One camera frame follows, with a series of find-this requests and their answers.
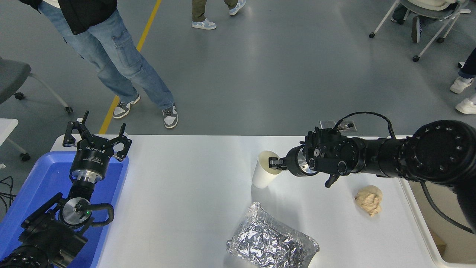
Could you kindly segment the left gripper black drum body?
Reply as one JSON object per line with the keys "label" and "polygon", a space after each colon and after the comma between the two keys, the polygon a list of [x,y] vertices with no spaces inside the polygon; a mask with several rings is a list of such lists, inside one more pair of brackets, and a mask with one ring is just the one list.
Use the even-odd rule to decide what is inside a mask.
{"label": "left gripper black drum body", "polygon": [[78,142],[76,156],[70,168],[71,175],[79,175],[85,170],[98,175],[106,174],[113,149],[106,146],[106,143],[109,142],[106,138],[93,136],[92,142],[93,144],[90,144],[87,139]]}

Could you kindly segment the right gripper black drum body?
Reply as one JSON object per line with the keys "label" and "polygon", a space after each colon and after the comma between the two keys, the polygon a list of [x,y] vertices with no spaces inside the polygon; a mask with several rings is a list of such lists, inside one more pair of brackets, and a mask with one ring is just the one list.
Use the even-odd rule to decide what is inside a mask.
{"label": "right gripper black drum body", "polygon": [[303,147],[303,145],[294,147],[285,156],[287,170],[297,177],[307,176],[307,161]]}

